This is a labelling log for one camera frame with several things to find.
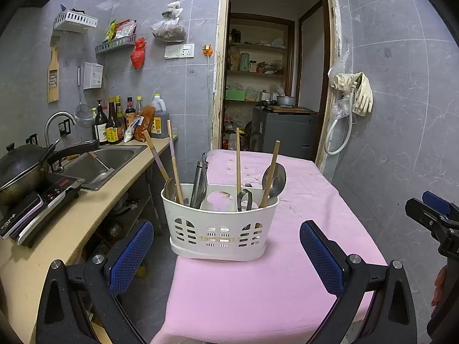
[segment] screw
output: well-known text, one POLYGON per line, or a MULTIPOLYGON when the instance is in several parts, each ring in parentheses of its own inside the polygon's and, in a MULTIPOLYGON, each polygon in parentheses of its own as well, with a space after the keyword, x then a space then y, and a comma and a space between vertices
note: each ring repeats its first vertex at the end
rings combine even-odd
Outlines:
POLYGON ((51 263, 51 268, 52 268, 52 269, 57 269, 59 266, 61 266, 61 261, 60 261, 60 260, 54 260, 54 261, 51 263))
POLYGON ((96 255, 92 258, 94 264, 100 264, 104 261, 104 255, 96 255))
POLYGON ((402 266, 403 266, 403 264, 402 264, 399 260, 394 260, 394 261, 392 262, 392 265, 393 265, 393 267, 396 268, 396 269, 401 269, 402 266))
POLYGON ((359 255, 355 254, 350 255, 349 259, 353 264, 360 264, 360 262, 362 261, 362 258, 359 255))

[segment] wooden countertop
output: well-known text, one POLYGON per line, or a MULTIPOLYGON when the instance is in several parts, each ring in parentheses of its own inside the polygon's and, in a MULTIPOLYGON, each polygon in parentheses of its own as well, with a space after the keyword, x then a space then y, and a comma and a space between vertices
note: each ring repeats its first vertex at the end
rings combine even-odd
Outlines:
MULTIPOLYGON (((153 143, 160 154, 168 148, 169 139, 153 138, 153 143)), ((126 145, 146 143, 131 140, 126 145)), ((50 263, 55 259, 66 265, 74 263, 110 209, 153 161, 146 148, 99 191, 81 190, 79 198, 43 228, 33 248, 0 239, 0 281, 7 303, 4 314, 24 343, 34 343, 38 305, 50 263)))

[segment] faucet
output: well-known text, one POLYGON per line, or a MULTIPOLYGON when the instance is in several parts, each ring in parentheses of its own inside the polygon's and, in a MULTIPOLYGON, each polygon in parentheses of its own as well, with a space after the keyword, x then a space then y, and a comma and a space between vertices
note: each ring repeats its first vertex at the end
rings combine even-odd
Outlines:
POLYGON ((54 119, 56 119, 59 116, 64 116, 64 117, 69 118, 72 121, 73 125, 75 125, 75 123, 77 122, 75 120, 75 117, 72 114, 68 113, 67 111, 58 111, 55 114, 51 115, 51 117, 46 122, 46 126, 44 127, 44 142, 46 143, 46 147, 49 147, 50 145, 50 136, 49 136, 50 124, 54 119))

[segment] stainless steel sink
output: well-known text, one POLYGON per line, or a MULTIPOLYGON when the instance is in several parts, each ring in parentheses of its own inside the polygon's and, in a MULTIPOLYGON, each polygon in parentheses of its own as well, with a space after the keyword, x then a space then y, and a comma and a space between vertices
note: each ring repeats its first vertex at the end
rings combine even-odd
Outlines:
POLYGON ((146 146, 103 146, 94 153, 99 160, 113 171, 107 171, 102 164, 89 154, 82 154, 74 161, 65 165, 63 174, 71 177, 84 178, 81 186, 87 190, 99 190, 126 164, 140 154, 146 146))

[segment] person's hand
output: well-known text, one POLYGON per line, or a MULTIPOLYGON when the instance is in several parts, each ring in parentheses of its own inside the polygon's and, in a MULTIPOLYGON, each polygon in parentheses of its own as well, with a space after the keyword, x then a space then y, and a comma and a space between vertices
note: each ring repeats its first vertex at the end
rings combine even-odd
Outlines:
POLYGON ((446 277, 446 265, 440 269, 438 272, 437 278, 435 279, 435 292, 431 302, 431 306, 436 306, 437 303, 442 299, 443 295, 443 284, 446 277))

